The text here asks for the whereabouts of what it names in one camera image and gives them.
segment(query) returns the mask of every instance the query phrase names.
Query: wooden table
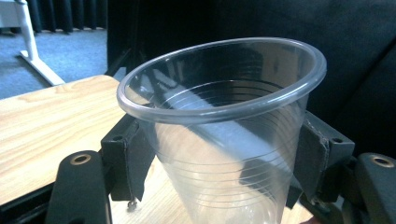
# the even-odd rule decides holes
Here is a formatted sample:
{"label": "wooden table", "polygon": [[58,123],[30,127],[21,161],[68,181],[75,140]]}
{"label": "wooden table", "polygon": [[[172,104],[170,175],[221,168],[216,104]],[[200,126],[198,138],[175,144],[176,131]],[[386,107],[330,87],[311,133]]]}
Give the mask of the wooden table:
{"label": "wooden table", "polygon": [[[77,151],[99,150],[124,112],[118,81],[97,76],[0,101],[0,204],[54,181],[60,161]],[[114,223],[191,223],[157,159],[143,202],[111,202]],[[282,223],[311,215],[300,205],[285,209]]]}

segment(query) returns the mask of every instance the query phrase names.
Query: cup rim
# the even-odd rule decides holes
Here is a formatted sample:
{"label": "cup rim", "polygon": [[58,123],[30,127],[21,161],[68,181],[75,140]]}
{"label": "cup rim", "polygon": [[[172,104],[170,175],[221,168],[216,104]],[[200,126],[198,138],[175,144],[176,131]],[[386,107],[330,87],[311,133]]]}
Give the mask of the cup rim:
{"label": "cup rim", "polygon": [[[314,66],[312,67],[311,71],[309,71],[309,73],[303,78],[279,91],[253,100],[232,105],[214,106],[207,109],[177,110],[153,108],[148,105],[136,104],[126,96],[125,89],[128,88],[128,85],[134,76],[138,75],[147,67],[165,60],[166,58],[189,53],[195,50],[215,48],[230,44],[253,42],[278,43],[284,44],[285,46],[289,45],[302,49],[313,57]],[[137,119],[151,122],[184,125],[212,123],[256,116],[277,109],[283,105],[288,105],[311,92],[323,80],[325,74],[326,59],[324,55],[315,47],[304,42],[279,37],[248,37],[228,39],[176,50],[139,65],[120,82],[117,88],[117,100],[120,107],[126,113]]]}

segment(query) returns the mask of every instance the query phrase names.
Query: black fabric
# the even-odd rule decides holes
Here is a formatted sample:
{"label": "black fabric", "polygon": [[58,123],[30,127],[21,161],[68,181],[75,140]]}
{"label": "black fabric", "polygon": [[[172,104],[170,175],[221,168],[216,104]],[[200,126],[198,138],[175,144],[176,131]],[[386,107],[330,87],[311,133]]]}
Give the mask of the black fabric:
{"label": "black fabric", "polygon": [[396,158],[396,46],[375,67],[338,115],[334,128],[357,142],[356,154]]}
{"label": "black fabric", "polygon": [[[247,36],[297,39],[318,48],[328,61],[327,76],[311,93],[308,110],[336,125],[341,133],[346,132],[356,141],[358,151],[368,149],[366,146],[373,146],[376,141],[367,137],[370,132],[362,132],[362,122],[381,119],[375,125],[366,122],[365,130],[385,130],[389,128],[385,124],[393,122],[390,116],[375,118],[382,109],[373,103],[375,98],[371,95],[367,96],[372,98],[367,101],[371,103],[361,105],[367,107],[364,117],[349,120],[361,114],[348,115],[347,111],[351,113],[352,107],[356,110],[355,104],[361,102],[355,98],[361,97],[358,93],[368,85],[364,83],[371,80],[369,75],[373,76],[384,57],[390,57],[396,39],[395,1],[148,0],[132,1],[129,8],[120,2],[112,1],[113,8],[108,12],[111,38],[107,49],[112,51],[107,54],[109,64],[117,58],[116,51],[122,52],[123,48],[134,52],[127,64],[130,71],[153,57],[209,41]],[[393,89],[392,81],[385,81],[382,88]],[[370,84],[371,88],[379,88],[378,82]],[[391,97],[384,94],[389,104]],[[384,146],[394,146],[389,133],[381,138]]]}
{"label": "black fabric", "polygon": [[27,0],[35,32],[106,28],[107,0]]}

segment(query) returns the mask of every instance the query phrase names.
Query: plastic cup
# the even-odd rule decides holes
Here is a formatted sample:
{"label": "plastic cup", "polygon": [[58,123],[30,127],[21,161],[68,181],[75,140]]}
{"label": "plastic cup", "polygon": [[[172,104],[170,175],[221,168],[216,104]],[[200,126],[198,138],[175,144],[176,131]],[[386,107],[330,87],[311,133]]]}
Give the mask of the plastic cup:
{"label": "plastic cup", "polygon": [[142,64],[118,100],[194,223],[279,223],[308,93],[325,72],[305,43],[233,39]]}

